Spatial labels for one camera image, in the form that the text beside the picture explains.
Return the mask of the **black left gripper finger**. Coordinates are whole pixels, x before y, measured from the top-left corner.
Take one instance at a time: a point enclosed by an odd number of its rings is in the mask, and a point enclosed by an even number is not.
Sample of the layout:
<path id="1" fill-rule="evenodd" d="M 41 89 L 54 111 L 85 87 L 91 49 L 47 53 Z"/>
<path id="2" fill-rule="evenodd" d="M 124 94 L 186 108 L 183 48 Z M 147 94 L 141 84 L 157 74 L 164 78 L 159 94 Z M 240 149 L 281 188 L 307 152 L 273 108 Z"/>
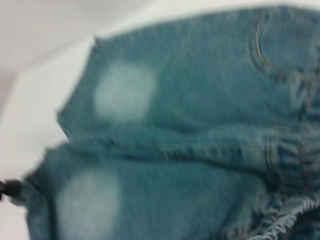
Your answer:
<path id="1" fill-rule="evenodd" d="M 2 201 L 4 196 L 15 198 L 21 194 L 23 184 L 18 179 L 8 179 L 0 181 L 0 200 Z"/>

